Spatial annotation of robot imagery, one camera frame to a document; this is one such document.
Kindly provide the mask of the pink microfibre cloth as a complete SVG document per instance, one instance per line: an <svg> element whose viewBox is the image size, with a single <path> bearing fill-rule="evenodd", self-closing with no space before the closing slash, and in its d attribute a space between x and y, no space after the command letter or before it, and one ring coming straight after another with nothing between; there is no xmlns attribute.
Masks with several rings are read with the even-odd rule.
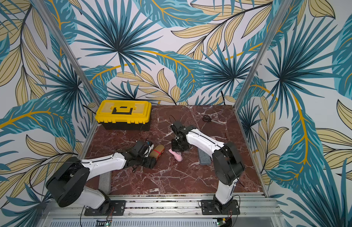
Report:
<svg viewBox="0 0 352 227"><path fill-rule="evenodd" d="M181 162L183 160L181 152L176 152L172 149L169 149L168 151L174 156L175 160L177 160L178 162Z"/></svg>

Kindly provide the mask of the tan round object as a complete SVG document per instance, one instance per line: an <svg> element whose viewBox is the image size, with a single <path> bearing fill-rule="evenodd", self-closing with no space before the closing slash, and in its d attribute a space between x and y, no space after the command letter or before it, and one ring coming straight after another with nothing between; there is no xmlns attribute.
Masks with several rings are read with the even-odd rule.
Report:
<svg viewBox="0 0 352 227"><path fill-rule="evenodd" d="M162 153L164 152L165 147L164 145L157 145L149 154L149 157L151 158L155 158L156 160L158 160L158 158L162 155Z"/></svg>

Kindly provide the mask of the grey rectangular block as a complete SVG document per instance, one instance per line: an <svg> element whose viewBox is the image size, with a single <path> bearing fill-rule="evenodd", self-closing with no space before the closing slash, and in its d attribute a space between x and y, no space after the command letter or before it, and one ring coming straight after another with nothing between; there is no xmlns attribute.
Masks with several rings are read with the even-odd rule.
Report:
<svg viewBox="0 0 352 227"><path fill-rule="evenodd" d="M200 165L209 166L211 164L210 156L200 148L198 148L198 156L199 156Z"/></svg>

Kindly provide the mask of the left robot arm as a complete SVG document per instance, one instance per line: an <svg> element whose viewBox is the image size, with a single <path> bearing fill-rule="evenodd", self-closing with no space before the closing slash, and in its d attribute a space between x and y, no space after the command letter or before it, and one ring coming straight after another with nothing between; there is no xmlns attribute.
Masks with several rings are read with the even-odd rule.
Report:
<svg viewBox="0 0 352 227"><path fill-rule="evenodd" d="M101 190L86 187L87 181L129 167L152 169L156 164L156 158L150 156L153 148L154 144L150 141L137 141L132 148L121 153L96 159L69 158L46 182L46 189L62 208L73 203L92 209L107 208L107 195Z"/></svg>

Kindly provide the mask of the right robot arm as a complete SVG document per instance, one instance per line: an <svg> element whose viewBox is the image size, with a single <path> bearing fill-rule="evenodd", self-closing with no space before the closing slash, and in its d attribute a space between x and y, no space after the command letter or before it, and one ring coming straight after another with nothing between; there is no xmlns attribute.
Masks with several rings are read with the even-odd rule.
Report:
<svg viewBox="0 0 352 227"><path fill-rule="evenodd" d="M234 143L217 141L193 126L176 128L173 124L171 129L175 134L175 138L171 141L173 151L185 151L192 145L210 156L218 178L218 188L214 196L215 203L229 204L233 199L234 187L245 170Z"/></svg>

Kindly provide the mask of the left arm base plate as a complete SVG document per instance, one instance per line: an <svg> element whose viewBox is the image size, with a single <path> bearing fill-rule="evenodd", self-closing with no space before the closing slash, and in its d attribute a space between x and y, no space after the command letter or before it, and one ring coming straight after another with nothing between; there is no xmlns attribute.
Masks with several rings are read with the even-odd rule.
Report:
<svg viewBox="0 0 352 227"><path fill-rule="evenodd" d="M105 201L98 209L86 208L85 216L123 216L126 201Z"/></svg>

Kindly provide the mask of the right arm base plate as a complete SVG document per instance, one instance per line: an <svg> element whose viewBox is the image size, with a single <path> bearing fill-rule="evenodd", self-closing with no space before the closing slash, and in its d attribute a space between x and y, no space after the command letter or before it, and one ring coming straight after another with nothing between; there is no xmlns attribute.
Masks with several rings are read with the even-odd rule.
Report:
<svg viewBox="0 0 352 227"><path fill-rule="evenodd" d="M217 199L199 201L203 215L239 215L240 209L237 200L231 199L221 204Z"/></svg>

